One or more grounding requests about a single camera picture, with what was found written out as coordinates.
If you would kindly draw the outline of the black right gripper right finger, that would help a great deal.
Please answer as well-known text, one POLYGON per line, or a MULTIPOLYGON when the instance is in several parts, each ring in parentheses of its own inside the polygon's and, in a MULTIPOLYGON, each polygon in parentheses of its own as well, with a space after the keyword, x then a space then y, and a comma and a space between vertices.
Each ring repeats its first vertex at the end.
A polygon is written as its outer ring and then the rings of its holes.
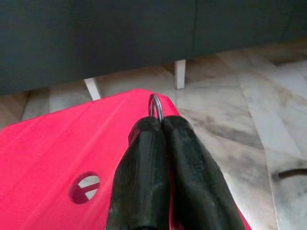
POLYGON ((164 118, 164 136, 171 157, 174 214, 185 230, 248 230, 220 167, 190 123, 164 118))

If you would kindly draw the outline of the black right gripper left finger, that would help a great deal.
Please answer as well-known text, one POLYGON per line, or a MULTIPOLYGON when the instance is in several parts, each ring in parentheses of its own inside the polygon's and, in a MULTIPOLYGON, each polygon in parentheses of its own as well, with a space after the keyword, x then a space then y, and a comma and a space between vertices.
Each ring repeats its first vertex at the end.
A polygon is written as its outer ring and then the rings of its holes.
POLYGON ((117 166, 107 216, 109 230, 169 229, 170 178, 162 127, 144 117, 129 134, 117 166))

